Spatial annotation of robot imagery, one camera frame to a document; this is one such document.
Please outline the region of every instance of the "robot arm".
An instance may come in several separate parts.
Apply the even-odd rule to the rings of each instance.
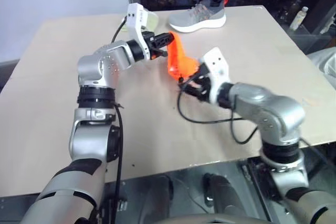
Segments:
[[[200,79],[196,83],[202,86],[203,82],[210,88],[206,94],[191,88],[190,94],[254,122],[262,141],[260,157],[268,165],[289,212],[299,223],[332,223],[336,217],[335,197],[308,189],[304,156],[299,149],[299,126],[304,119],[302,106],[292,98],[274,95],[260,86],[231,84],[228,65],[218,48],[209,51],[201,62],[201,73],[195,75]]]
[[[95,223],[107,163],[119,153],[120,129],[114,125],[119,72],[137,61],[165,56],[160,48],[173,40],[169,33],[141,33],[146,20],[139,4],[131,4],[128,12],[127,27],[134,31],[130,41],[105,45],[79,60],[78,108],[69,142],[72,162],[55,174],[22,223]]]

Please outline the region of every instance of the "gray sneaker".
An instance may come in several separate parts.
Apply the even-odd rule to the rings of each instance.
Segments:
[[[171,14],[169,24],[182,33],[221,27],[226,21],[223,2],[218,7],[210,7],[210,0],[203,0],[189,10]]]

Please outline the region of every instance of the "white bottle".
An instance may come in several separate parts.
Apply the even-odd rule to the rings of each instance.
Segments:
[[[308,11],[308,7],[304,6],[302,10],[299,11],[297,15],[295,16],[293,22],[289,26],[289,29],[293,31],[297,30],[299,26],[301,25],[302,21],[304,20],[304,18],[306,17],[307,11]]]

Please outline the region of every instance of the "wooden table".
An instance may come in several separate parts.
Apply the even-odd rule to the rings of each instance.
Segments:
[[[219,29],[181,34],[186,54],[201,57],[217,46],[232,82],[264,86],[303,104],[302,136],[311,144],[336,141],[336,92],[262,6],[229,7]],[[171,12],[158,12],[156,34],[170,30]],[[0,196],[40,192],[70,162],[68,151],[78,95],[78,59],[109,43],[120,15],[63,18],[45,22],[0,94]],[[118,39],[128,40],[121,32]],[[133,178],[258,155],[259,135],[237,146],[229,125],[197,125],[176,110],[176,82],[166,59],[138,62],[120,75],[118,102],[124,121],[122,178]],[[189,117],[215,120],[229,111],[184,96]],[[237,122],[241,138],[253,129]],[[106,181],[115,179],[116,162]]]

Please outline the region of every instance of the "wire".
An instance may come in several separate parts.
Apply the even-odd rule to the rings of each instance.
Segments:
[[[184,187],[185,191],[187,192],[189,199],[190,199],[193,203],[195,203],[197,206],[199,206],[199,208],[201,208],[201,209],[202,209],[204,212],[206,212],[207,214],[209,213],[209,212],[208,212],[208,211],[207,211],[207,210],[206,210],[200,203],[198,203],[198,202],[191,196],[190,191],[189,191],[189,187],[187,187],[187,185],[186,185],[182,180],[180,180],[180,179],[178,179],[178,178],[173,178],[173,179],[181,183],[181,185]]]
[[[327,166],[330,166],[334,171],[336,171],[335,165],[331,161],[329,161],[316,147],[312,146],[310,143],[307,142],[307,140],[303,138],[300,138],[300,141],[306,144],[321,159],[322,162],[324,162]]]
[[[127,21],[127,16],[125,16],[125,18],[121,22],[120,26],[118,27],[118,29],[115,31],[115,33],[113,35],[113,38],[111,40],[111,43],[113,43],[116,40],[116,37],[117,37],[118,33],[120,32],[121,28],[126,24],[126,21]]]
[[[185,91],[186,87],[188,86],[188,84],[199,76],[201,76],[200,73],[194,74],[185,83],[183,83],[180,88],[180,91],[177,96],[177,110],[179,111],[179,114],[181,115],[181,117],[183,117],[189,122],[199,123],[199,124],[215,124],[215,123],[225,123],[225,122],[230,122],[230,121],[244,120],[243,118],[230,118],[230,119],[221,119],[221,120],[215,120],[215,121],[197,121],[197,120],[193,120],[193,119],[186,117],[181,111],[181,96],[182,96],[182,93]]]
[[[251,140],[251,138],[254,136],[254,134],[257,132],[258,127],[255,127],[254,130],[251,132],[250,136],[248,136],[244,141],[238,140],[238,138],[236,137],[235,131],[233,129],[233,116],[234,116],[234,112],[235,112],[235,107],[233,107],[231,109],[231,120],[230,120],[231,136],[232,136],[233,140],[237,144],[240,144],[240,145],[247,144]]]
[[[119,105],[115,106],[118,121],[119,121],[119,128],[120,128],[120,138],[119,138],[119,158],[118,158],[118,170],[117,170],[117,180],[115,181],[115,191],[114,191],[114,199],[113,199],[113,211],[112,211],[112,218],[111,224],[114,224],[117,217],[117,210],[118,210],[118,199],[119,199],[119,190],[120,190],[120,180],[121,180],[121,166],[122,166],[122,152],[123,152],[123,125],[121,119],[121,113],[119,110]]]

